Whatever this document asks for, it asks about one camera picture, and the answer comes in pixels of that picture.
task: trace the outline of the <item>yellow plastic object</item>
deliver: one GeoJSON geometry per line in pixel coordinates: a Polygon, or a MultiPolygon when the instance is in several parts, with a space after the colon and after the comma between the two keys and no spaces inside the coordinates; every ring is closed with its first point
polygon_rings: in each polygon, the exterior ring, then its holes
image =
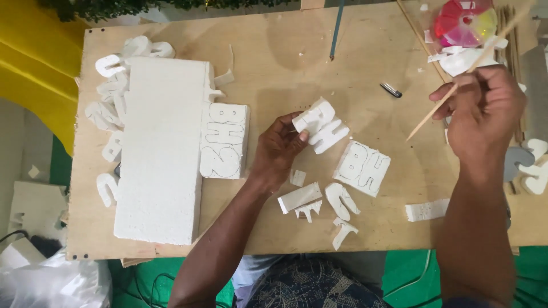
{"type": "Polygon", "coordinates": [[[0,10],[0,96],[35,113],[71,156],[86,28],[35,0],[6,1],[0,10]]]}

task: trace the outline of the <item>grey foam piece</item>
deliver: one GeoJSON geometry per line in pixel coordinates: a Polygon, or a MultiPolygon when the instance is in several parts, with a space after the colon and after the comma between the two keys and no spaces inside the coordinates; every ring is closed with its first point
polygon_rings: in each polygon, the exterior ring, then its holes
{"type": "Polygon", "coordinates": [[[516,177],[518,164],[530,167],[534,163],[535,156],[528,150],[518,146],[509,147],[504,157],[504,181],[509,182],[516,177]]]}

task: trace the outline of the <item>hand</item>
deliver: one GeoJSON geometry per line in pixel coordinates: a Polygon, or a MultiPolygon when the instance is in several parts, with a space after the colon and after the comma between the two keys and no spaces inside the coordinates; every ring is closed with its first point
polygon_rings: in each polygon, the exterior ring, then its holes
{"type": "Polygon", "coordinates": [[[278,117],[259,136],[255,161],[248,180],[256,181],[268,192],[279,190],[289,177],[295,156],[308,145],[308,131],[297,133],[292,122],[301,113],[302,111],[298,111],[278,117]]]}
{"type": "MultiPolygon", "coordinates": [[[[433,118],[453,115],[447,137],[461,165],[476,168],[491,161],[503,162],[525,109],[526,96],[503,65],[478,67],[453,81],[459,88],[433,118]]],[[[452,86],[442,85],[430,94],[430,100],[440,100],[452,86]]]]}

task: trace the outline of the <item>forearm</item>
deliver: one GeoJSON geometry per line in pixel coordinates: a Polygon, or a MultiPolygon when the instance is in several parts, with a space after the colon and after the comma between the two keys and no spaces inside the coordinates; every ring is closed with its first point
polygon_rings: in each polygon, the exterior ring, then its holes
{"type": "Polygon", "coordinates": [[[216,295],[238,267],[253,225],[270,195],[258,181],[246,181],[183,262],[169,307],[214,305],[216,295]]]}
{"type": "Polygon", "coordinates": [[[503,160],[461,163],[439,238],[442,297],[474,296],[510,305],[515,269],[506,230],[503,160]]]}

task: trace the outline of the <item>left hand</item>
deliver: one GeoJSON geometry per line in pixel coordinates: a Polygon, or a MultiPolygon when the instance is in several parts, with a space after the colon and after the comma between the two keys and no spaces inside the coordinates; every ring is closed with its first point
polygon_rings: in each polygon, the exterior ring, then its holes
{"type": "Polygon", "coordinates": [[[259,136],[255,161],[249,180],[256,181],[268,192],[274,193],[289,177],[295,157],[308,145],[310,133],[295,131],[292,119],[302,111],[276,118],[259,136]]]}

